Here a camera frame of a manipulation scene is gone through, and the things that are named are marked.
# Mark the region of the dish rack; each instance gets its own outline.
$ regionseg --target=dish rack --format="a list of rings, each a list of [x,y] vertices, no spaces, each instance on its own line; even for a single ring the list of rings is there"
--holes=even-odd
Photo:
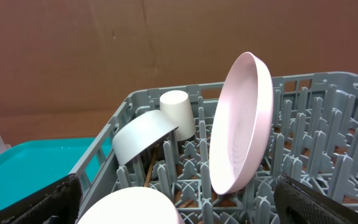
[[[156,146],[161,150],[149,187],[170,197],[185,223],[280,223],[273,201],[280,174],[358,212],[358,75],[328,72],[272,80],[269,142],[258,171],[244,189],[216,195],[209,179],[209,140],[218,99],[203,95],[211,89],[219,91],[223,82],[140,90],[125,99],[71,170],[80,176],[84,193],[80,217],[107,194],[144,185],[150,150],[119,166],[114,150],[105,157],[101,145],[136,116],[158,109],[159,97],[170,90],[189,94],[197,132],[193,139],[178,143],[179,158],[170,154],[175,142]],[[89,179],[85,169],[93,158],[100,169]]]

